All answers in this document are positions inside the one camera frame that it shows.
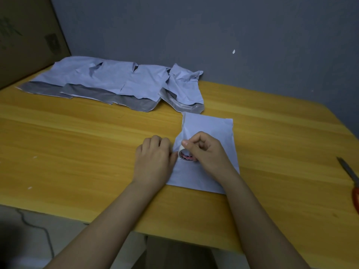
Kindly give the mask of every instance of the scissors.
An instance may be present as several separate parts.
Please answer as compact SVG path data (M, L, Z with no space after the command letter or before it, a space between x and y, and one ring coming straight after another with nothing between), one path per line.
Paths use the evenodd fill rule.
M347 172L347 174L354 181L354 188L352 190L352 199L353 199L354 207L359 214L359 177L354 173L354 171L351 169L348 163L345 162L344 159L342 159L341 157L337 157L337 160L339 161L343 169Z

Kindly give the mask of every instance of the cardboard box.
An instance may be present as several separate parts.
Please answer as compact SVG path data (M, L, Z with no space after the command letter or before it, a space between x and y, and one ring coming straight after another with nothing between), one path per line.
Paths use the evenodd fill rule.
M0 88L69 55L50 0L0 0Z

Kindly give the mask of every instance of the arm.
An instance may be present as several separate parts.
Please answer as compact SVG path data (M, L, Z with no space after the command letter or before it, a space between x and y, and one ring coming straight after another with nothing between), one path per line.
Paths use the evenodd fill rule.
M252 269L310 269L234 169L217 139L199 132L189 140L183 140L182 145L224 188Z
M132 227L166 184L176 159L167 138L145 139L136 149L132 182L46 269L110 268Z

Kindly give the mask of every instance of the hand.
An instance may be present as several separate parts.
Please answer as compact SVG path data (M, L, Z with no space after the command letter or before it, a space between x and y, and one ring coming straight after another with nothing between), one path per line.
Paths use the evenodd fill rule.
M183 140L182 146L189 150L204 170L220 184L228 177L239 175L229 161L222 144L211 135L200 131L189 140Z
M171 153L168 138L157 135L146 138L136 149L132 183L157 193L168 181L176 160L177 152Z

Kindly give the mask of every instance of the cable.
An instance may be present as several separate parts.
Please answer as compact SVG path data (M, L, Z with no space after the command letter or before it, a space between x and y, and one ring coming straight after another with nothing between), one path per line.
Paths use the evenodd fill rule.
M17 211L18 213L20 213L20 215L21 215L21 221L22 221L26 226L34 227L34 228L39 228L39 229L42 229L43 231L45 231L46 239L47 239L47 244L48 244L48 246L49 246L49 248L50 248L51 258L53 259L53 258L55 257L55 253L54 253L54 251L53 251L53 247L52 247L52 243L51 243L51 239L50 239L50 234L49 234L48 230L47 230L46 228L44 228L44 227L39 227L39 226L35 226L35 225L30 224L29 222L27 222L27 221L25 220L25 215L24 215L24 213L23 213L20 209L16 209L16 211Z

